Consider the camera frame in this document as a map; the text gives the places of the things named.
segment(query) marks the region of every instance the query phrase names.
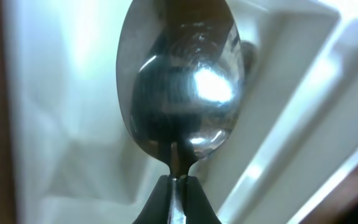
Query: metal spoon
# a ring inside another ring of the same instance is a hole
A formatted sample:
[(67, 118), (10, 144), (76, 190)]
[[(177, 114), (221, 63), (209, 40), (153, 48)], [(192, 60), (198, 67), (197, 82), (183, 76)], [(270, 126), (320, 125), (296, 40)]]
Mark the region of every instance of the metal spoon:
[(117, 55), (119, 104), (134, 141), (170, 168), (136, 223), (219, 223), (187, 174), (237, 122), (253, 55), (244, 49), (225, 0), (133, 0)]

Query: spoon handle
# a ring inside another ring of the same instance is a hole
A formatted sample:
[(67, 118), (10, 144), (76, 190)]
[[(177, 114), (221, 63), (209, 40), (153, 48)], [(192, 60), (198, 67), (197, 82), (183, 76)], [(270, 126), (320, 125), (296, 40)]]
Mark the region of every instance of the spoon handle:
[(220, 224), (196, 177), (163, 175), (134, 224)]

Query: utensil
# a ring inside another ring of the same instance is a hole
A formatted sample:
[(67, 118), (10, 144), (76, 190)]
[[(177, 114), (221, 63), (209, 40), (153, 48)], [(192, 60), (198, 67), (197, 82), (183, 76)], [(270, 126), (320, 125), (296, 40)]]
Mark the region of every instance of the utensil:
[(220, 223), (188, 171), (228, 139), (253, 55), (225, 0), (133, 0), (117, 55), (119, 104), (134, 141), (170, 168), (135, 223)]

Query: plastic drawer organizer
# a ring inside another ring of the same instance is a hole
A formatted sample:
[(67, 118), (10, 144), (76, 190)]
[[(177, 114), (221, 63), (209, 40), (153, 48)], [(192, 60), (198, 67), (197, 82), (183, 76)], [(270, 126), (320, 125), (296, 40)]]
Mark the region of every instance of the plastic drawer organizer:
[[(132, 223), (168, 173), (119, 110), (130, 3), (5, 0), (20, 223)], [(358, 1), (228, 4), (256, 66), (231, 138), (191, 173), (223, 223), (298, 223), (358, 164)]]

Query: silver spoon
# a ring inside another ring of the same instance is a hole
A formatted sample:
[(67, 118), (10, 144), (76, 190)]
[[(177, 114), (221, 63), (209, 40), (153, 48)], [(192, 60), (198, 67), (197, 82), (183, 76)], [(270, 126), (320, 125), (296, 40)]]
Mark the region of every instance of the silver spoon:
[(219, 223), (187, 175), (237, 122), (249, 46), (225, 0), (133, 0), (117, 55), (119, 104), (134, 141), (170, 168), (136, 223)]

